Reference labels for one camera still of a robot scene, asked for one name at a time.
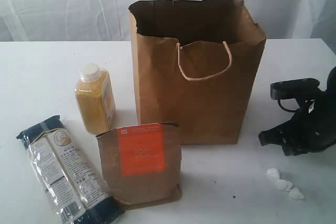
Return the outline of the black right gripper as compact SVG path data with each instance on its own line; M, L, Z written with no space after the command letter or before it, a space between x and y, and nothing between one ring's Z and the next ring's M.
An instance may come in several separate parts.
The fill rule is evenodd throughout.
M306 104L283 127L261 131L258 138L261 146L282 146L286 156L323 152L335 144L335 103Z

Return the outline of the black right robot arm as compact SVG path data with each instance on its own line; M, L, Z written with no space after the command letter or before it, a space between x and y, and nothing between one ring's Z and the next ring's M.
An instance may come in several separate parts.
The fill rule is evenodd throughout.
M335 145L335 68L327 78L327 88L320 82L303 78L274 82L270 97L281 109L293 113L290 120L259 133L262 146L282 147L286 156L323 152Z

